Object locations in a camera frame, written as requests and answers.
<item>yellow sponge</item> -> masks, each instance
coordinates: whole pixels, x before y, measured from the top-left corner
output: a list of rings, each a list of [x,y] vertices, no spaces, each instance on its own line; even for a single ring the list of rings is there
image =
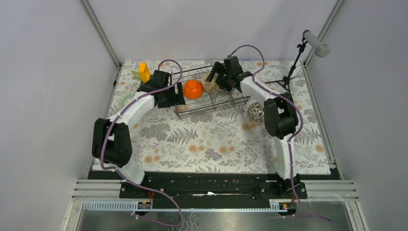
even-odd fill
[[[150,79],[150,71],[146,63],[141,63],[139,66],[139,76],[143,83],[146,83]]]

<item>black stand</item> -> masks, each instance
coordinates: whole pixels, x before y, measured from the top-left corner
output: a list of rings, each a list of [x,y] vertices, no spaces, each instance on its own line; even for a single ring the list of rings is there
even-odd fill
[[[276,80],[276,81],[270,81],[270,82],[265,82],[265,84],[267,83],[278,83],[279,85],[281,85],[283,88],[285,88],[285,90],[287,90],[289,93],[291,92],[291,88],[289,87],[289,82],[291,81],[291,75],[293,74],[293,71],[296,69],[296,63],[299,60],[300,54],[302,54],[305,51],[305,47],[306,47],[307,41],[305,38],[302,38],[302,44],[298,44],[297,48],[299,48],[299,54],[296,57],[296,60],[293,64],[293,66],[291,67],[291,70],[289,71],[288,76],[284,76],[282,80]]]

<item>metal wire rack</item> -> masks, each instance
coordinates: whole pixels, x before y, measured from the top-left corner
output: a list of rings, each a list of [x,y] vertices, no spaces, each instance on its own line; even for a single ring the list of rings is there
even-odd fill
[[[195,69],[183,71],[183,76],[180,82],[185,84],[188,80],[196,79],[201,82],[202,75],[210,71],[212,66],[203,66]],[[173,80],[177,78],[178,73],[174,73]],[[231,107],[245,105],[251,97],[242,94],[240,91],[233,89],[231,92],[226,90],[216,90],[212,93],[207,91],[198,99],[187,99],[184,97],[186,104],[173,106],[173,111],[182,119],[190,116],[197,116],[217,110],[223,110]]]

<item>wall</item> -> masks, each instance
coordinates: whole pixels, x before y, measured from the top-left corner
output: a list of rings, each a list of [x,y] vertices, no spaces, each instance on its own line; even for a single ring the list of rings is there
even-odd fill
[[[78,0],[0,3],[0,230],[60,228],[115,67]]]
[[[347,1],[315,57],[313,82],[342,171],[370,230],[406,230],[408,2]]]
[[[294,60],[302,33],[319,34],[336,0],[90,0],[124,60],[220,60],[242,44]],[[260,60],[247,48],[237,55]]]

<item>beige bowl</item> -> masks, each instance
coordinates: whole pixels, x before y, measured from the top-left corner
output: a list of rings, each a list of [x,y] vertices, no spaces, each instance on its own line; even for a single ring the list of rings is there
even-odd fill
[[[211,82],[206,82],[205,80],[207,79],[208,75],[210,74],[211,71],[207,71],[204,73],[204,75],[201,77],[201,85],[203,86],[204,90],[208,92],[214,92],[217,89],[219,89],[219,86],[216,83],[216,79],[218,77],[218,74],[214,74],[214,78]]]

